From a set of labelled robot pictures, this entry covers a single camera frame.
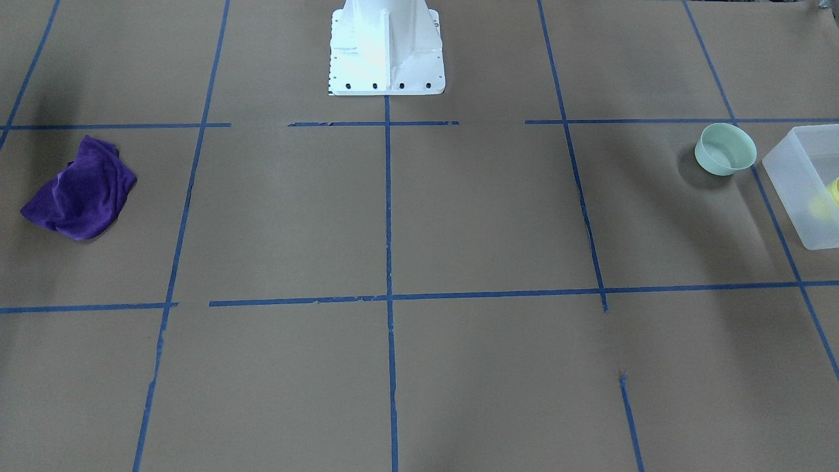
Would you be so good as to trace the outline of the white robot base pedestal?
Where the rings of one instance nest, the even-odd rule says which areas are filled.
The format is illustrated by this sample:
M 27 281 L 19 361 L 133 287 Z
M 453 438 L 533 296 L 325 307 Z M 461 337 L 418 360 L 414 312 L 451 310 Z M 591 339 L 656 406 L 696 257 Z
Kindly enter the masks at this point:
M 446 90 L 440 16 L 425 1 L 345 1 L 332 12 L 330 27 L 330 95 Z

